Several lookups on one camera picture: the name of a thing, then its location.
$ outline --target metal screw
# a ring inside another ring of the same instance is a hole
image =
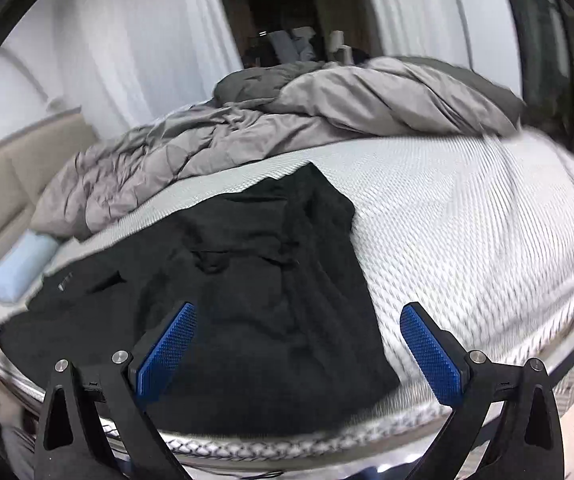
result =
[[[529,364],[531,365],[531,368],[533,368],[535,371],[537,372],[541,372],[542,370],[545,369],[545,365],[542,364],[542,361],[540,359],[529,359]]]
[[[67,359],[61,359],[56,363],[54,370],[57,372],[64,372],[70,364],[67,362]]]
[[[112,355],[112,361],[115,364],[119,365],[127,361],[128,357],[129,357],[128,352],[126,352],[125,350],[119,350],[114,355]]]
[[[469,357],[473,362],[479,365],[486,361],[486,355],[484,355],[480,350],[472,350],[469,352]]]

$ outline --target sheer curtain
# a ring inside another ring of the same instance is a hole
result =
[[[242,69],[221,0],[62,0],[57,27],[70,98],[117,116],[102,136],[207,100]]]
[[[386,56],[429,56],[469,66],[458,0],[371,0]]]

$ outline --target black garment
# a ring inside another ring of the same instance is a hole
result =
[[[333,428],[399,382],[353,252],[353,213],[312,164],[215,196],[46,278],[0,345],[45,386],[59,359],[108,362],[189,301],[192,344],[147,408],[159,429]]]

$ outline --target person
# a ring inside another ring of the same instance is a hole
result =
[[[34,438],[22,429],[23,410],[0,387],[0,453],[19,480],[34,478]]]

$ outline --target mattress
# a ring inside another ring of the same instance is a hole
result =
[[[400,335],[400,310],[409,301],[419,301],[464,348],[509,364],[550,349],[574,322],[574,156],[531,129],[503,140],[349,140],[195,177],[85,243],[65,245],[46,270],[102,250],[175,210],[278,178],[308,161],[355,205],[353,245],[401,386],[336,431],[272,440],[163,432],[179,456],[327,456],[408,434],[446,415],[449,409],[436,402]],[[42,400],[42,389],[2,355],[0,374]],[[103,423],[117,436],[111,421]]]

